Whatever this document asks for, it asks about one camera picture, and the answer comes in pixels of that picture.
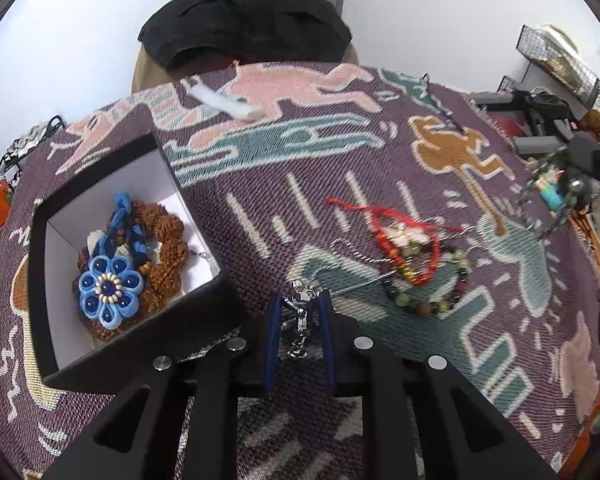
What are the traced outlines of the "silver chain jewelry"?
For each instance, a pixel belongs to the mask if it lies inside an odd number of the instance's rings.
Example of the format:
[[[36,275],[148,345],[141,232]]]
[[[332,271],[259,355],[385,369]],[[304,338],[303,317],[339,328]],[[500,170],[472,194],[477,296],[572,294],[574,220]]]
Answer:
[[[304,359],[308,354],[306,342],[312,334],[314,307],[321,289],[306,278],[294,278],[291,282],[291,294],[283,298],[283,330],[292,330],[288,356]]]

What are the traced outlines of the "purple patterned woven blanket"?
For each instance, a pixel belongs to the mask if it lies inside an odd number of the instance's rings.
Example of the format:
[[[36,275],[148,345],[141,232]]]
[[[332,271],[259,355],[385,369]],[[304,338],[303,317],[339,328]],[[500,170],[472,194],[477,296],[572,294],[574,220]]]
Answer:
[[[409,358],[442,351],[550,466],[564,466],[600,392],[600,239],[588,219],[536,240],[515,210],[526,165],[494,120],[440,84],[348,64],[244,65],[204,83],[274,113],[235,126],[202,110],[185,82],[162,84],[96,110],[26,160],[0,233],[0,452],[16,476],[41,477],[107,403],[38,376],[24,296],[35,207],[147,131],[250,312],[285,278],[342,285],[340,311]],[[465,298],[420,320],[377,284],[358,287],[372,266],[328,248],[373,255],[370,219],[330,196],[464,226]]]

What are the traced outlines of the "white fabric strip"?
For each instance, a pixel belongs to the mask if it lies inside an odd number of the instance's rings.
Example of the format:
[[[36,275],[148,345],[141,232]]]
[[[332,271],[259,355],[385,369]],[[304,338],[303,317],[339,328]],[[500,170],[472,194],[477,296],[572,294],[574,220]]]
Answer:
[[[237,119],[238,122],[255,122],[264,117],[263,110],[259,107],[230,99],[200,82],[190,86],[186,92],[204,106],[225,113],[231,118]]]

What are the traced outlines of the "black shoe rack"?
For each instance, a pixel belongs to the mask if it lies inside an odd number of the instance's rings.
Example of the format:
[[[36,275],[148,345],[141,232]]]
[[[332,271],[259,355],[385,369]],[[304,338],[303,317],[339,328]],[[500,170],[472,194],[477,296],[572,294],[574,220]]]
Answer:
[[[34,151],[42,142],[51,138],[60,128],[67,127],[64,118],[54,115],[47,122],[40,122],[30,131],[12,141],[0,159],[0,177],[4,177],[12,167],[20,167],[20,162]]]

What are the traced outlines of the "black jewelry box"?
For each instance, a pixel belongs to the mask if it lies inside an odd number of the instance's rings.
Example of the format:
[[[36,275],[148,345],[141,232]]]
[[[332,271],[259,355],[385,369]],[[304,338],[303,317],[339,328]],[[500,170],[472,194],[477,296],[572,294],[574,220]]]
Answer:
[[[137,225],[133,200],[181,220],[168,255]],[[36,208],[28,266],[29,318],[44,385],[115,393],[156,356],[180,360],[247,317],[152,133],[87,167]]]

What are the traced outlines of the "blue flower bead ornament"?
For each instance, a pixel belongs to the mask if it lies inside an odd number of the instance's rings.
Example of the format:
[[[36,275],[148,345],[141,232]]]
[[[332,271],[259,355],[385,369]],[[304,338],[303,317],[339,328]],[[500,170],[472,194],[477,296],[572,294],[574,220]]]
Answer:
[[[140,310],[144,279],[129,258],[99,255],[79,277],[78,289],[82,314],[113,332]]]

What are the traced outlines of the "tan chair back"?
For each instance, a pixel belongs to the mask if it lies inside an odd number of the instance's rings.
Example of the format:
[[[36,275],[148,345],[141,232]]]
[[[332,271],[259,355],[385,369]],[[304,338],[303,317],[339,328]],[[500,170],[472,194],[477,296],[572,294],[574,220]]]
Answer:
[[[294,86],[292,97],[297,104],[302,104],[302,98],[310,98],[306,101],[308,105],[326,103],[327,100],[334,97],[333,94],[321,94],[322,89],[327,89],[327,83],[333,82],[334,89],[340,90],[347,87],[352,80],[371,82],[375,77],[367,70],[363,70],[352,63],[348,63],[349,54],[354,49],[349,46],[344,52],[344,63],[340,63],[328,75],[319,77],[309,77],[309,71],[302,66],[297,66],[293,58],[283,58],[283,63],[290,63],[291,68],[296,73],[291,79],[291,85]],[[180,81],[186,76],[197,76],[200,74],[222,70],[228,66],[234,66],[239,62],[253,64],[259,62],[260,58],[241,58],[234,54],[226,53],[211,48],[193,48],[177,53],[166,68],[160,66],[147,52],[144,46],[140,47],[135,72],[132,81],[132,92],[140,92],[149,88],[157,87],[159,84],[170,84],[170,82]]]

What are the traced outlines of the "small figurine blue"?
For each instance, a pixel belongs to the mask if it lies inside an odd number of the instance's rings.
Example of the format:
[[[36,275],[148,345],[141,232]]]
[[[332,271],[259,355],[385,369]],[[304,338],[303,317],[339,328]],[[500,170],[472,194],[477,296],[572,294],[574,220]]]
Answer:
[[[541,223],[528,213],[527,206],[535,195],[550,211],[550,222]],[[546,240],[567,223],[573,211],[591,202],[591,178],[572,161],[568,148],[560,148],[532,164],[531,174],[519,192],[516,211],[537,240]]]

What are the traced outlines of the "black knitted garment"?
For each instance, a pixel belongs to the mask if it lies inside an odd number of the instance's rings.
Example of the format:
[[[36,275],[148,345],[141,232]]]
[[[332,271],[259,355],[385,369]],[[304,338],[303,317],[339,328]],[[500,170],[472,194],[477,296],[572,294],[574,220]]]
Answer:
[[[172,0],[143,24],[138,41],[169,68],[200,50],[249,63],[335,63],[352,35],[327,0]]]

